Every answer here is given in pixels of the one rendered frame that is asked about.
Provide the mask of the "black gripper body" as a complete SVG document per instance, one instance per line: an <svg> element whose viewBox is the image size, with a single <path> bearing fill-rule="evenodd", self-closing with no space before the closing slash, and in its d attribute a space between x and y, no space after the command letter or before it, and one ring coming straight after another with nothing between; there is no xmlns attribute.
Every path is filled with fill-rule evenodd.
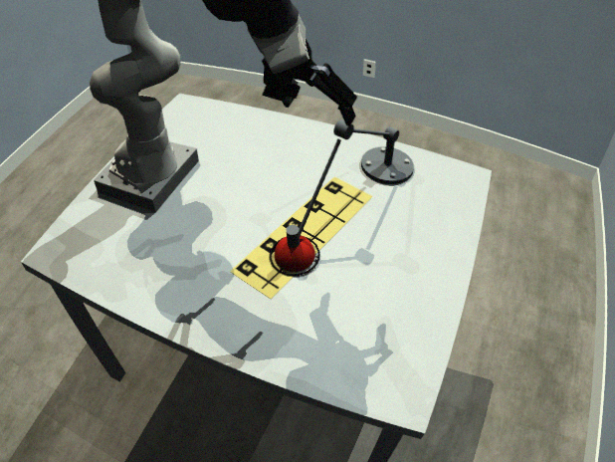
<svg viewBox="0 0 615 462"><path fill-rule="evenodd" d="M301 73L303 73L305 76L307 76L309 79L311 78L311 76L314 74L314 70L310 67L311 65L315 65L316 63L311 59L311 48L308 44L308 41L306 39L306 45L307 45L307 53L309 56L309 60L307 62L304 62L296 67L293 67L289 70L284 71L283 73L289 73L289 72L295 72L295 71L300 71Z"/></svg>

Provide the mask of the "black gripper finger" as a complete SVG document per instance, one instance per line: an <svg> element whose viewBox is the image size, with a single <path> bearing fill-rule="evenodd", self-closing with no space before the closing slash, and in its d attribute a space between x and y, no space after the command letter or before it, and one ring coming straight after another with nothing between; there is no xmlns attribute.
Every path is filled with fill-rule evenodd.
<svg viewBox="0 0 615 462"><path fill-rule="evenodd" d="M263 62L263 65L264 65L264 84L266 84L268 79L269 79L269 76L271 74L271 70L270 70L270 67L268 66L267 62L265 61L265 58L262 60L262 62ZM291 104L288 104L288 103L285 103L285 102L283 102L283 104L284 104L284 106L286 108L288 108L291 105Z"/></svg>
<svg viewBox="0 0 615 462"><path fill-rule="evenodd" d="M329 64L323 66L311 65L310 67L316 73L313 80L300 71L296 71L296 77L311 87L315 86L337 103L345 124L351 126L356 117L352 105L357 99L357 95L338 77Z"/></svg>

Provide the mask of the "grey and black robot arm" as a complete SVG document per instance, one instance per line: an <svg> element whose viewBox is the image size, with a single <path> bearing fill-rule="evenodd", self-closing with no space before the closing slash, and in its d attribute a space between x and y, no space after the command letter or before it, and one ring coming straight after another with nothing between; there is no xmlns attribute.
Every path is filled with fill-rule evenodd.
<svg viewBox="0 0 615 462"><path fill-rule="evenodd" d="M131 53L95 70L90 89L97 101L121 113L128 133L109 171L139 188L169 177L177 167L161 103L138 93L176 74L180 54L149 29L141 0L98 1L105 36L112 43L129 45ZM296 73L283 71L307 62L309 56L306 27L292 1L202 1L219 20L247 24L271 70L262 96L286 103L296 99L301 88L294 80Z"/></svg>

